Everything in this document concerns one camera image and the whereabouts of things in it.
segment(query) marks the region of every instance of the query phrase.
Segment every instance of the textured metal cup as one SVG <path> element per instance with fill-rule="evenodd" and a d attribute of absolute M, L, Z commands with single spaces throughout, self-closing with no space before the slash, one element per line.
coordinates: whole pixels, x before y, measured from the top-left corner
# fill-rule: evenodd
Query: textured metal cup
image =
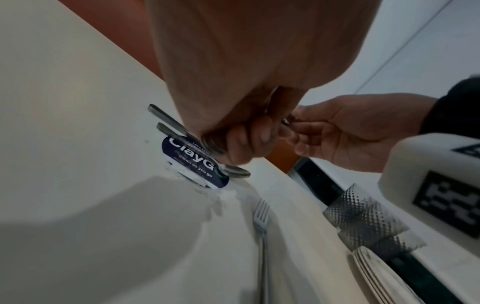
<path fill-rule="evenodd" d="M 374 202 L 362 188 L 353 184 L 323 211 L 323 215 L 330 224 L 341 229 Z"/>
<path fill-rule="evenodd" d="M 369 248 L 382 239 L 408 229 L 407 225 L 379 202 L 374 202 L 348 225 L 344 225 L 338 237 L 353 251 L 360 246 Z"/>
<path fill-rule="evenodd" d="M 368 248 L 386 262 L 394 257 L 412 252 L 425 245 L 426 243 L 418 235 L 411 230 L 407 230 L 380 240 Z"/>

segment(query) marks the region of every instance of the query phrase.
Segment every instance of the wall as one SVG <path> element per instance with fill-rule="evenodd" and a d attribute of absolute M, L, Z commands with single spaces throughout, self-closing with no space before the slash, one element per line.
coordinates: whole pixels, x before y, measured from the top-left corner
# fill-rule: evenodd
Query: wall
<path fill-rule="evenodd" d="M 355 62 L 336 80 L 310 90 L 301 104 L 355 93 L 448 2 L 383 0 Z"/>
<path fill-rule="evenodd" d="M 480 2 L 453 0 L 358 93 L 408 92 L 441 97 L 459 80 L 480 72 Z M 342 186 L 359 184 L 402 218 L 428 246 L 415 255 L 463 302 L 480 302 L 480 260 L 386 201 L 379 174 L 353 172 L 324 161 L 320 168 Z"/>

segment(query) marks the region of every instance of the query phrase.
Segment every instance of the qr code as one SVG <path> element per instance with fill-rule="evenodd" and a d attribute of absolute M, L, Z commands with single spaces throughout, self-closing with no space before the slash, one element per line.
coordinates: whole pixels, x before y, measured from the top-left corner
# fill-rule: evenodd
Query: qr code
<path fill-rule="evenodd" d="M 480 158 L 480 144 L 453 149 L 452 151 Z"/>
<path fill-rule="evenodd" d="M 480 236 L 480 190 L 475 187 L 430 171 L 413 204 L 471 237 Z"/>

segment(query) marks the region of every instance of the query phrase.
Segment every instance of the black sleeve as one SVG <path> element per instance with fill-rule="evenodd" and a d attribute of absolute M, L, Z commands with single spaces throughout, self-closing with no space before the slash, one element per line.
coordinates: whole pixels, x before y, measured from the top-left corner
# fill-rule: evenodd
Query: black sleeve
<path fill-rule="evenodd" d="M 480 139 L 480 77 L 462 80 L 440 98 L 420 134 L 449 133 Z"/>

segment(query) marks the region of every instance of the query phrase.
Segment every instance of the white table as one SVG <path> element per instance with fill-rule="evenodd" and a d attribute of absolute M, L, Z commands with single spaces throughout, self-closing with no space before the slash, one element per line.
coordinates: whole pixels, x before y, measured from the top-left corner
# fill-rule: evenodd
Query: white table
<path fill-rule="evenodd" d="M 276 303 L 375 302 L 317 200 L 264 159 L 203 189 L 146 108 L 165 84 L 56 0 L 0 4 L 0 302 L 252 303 L 271 203 Z"/>

